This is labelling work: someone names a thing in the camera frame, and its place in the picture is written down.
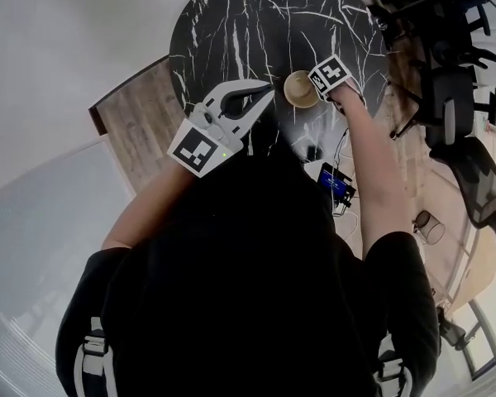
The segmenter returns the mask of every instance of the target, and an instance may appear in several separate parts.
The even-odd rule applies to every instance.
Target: backpack strap
[[[403,359],[395,353],[391,335],[380,344],[380,369],[374,374],[382,397],[409,397],[412,392],[412,373],[404,366]]]
[[[84,392],[96,390],[96,395],[117,397],[112,348],[107,344],[101,318],[91,318],[92,330],[77,350],[74,363],[74,383],[78,397],[88,397]]]

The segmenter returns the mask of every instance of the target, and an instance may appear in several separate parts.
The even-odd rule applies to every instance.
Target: round table
[[[335,152],[346,122],[330,103],[294,108],[283,85],[292,72],[310,71],[334,54],[374,116],[388,61],[382,34],[361,0],[191,0],[174,28],[169,66],[188,115],[221,82],[271,82],[274,103],[246,138],[249,152],[270,152],[280,134],[301,159],[320,160]]]

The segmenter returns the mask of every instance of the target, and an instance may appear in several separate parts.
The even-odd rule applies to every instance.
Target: mesh chair back
[[[430,157],[452,170],[472,224],[496,233],[496,164],[483,143],[468,136],[434,147]]]

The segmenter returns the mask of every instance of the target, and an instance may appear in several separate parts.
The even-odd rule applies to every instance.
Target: black office chair
[[[422,98],[402,90],[419,104],[419,109],[400,132],[391,132],[394,141],[417,124],[427,127],[426,143],[430,148],[441,143],[453,144],[472,132],[475,103],[472,77],[467,69],[422,67]]]
[[[486,112],[489,122],[496,126],[496,88],[490,93],[488,103],[474,103],[474,109]]]
[[[411,121],[391,137],[397,140],[416,124],[426,127],[430,157],[448,165],[460,186],[466,210],[477,228],[496,233],[496,164],[472,132],[475,103],[470,72],[463,68],[421,69],[422,98],[403,91],[419,103]]]
[[[472,224],[496,233],[496,163],[483,143],[468,136],[435,146],[430,157],[452,170]]]
[[[425,49],[429,49],[441,66],[475,65],[481,69],[488,66],[482,60],[496,63],[496,54],[472,45],[470,33],[483,28],[490,36],[490,26],[484,4],[492,0],[411,0],[402,9],[389,13],[381,7],[370,7],[383,30],[387,45],[391,46],[400,36],[398,19],[406,19],[413,25],[411,35],[419,36]],[[466,13],[476,7],[477,21],[468,23]]]

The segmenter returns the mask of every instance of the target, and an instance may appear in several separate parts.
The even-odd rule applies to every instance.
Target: light wood floor
[[[171,85],[169,60],[135,77],[96,109],[126,176],[139,192],[161,171],[184,119]]]

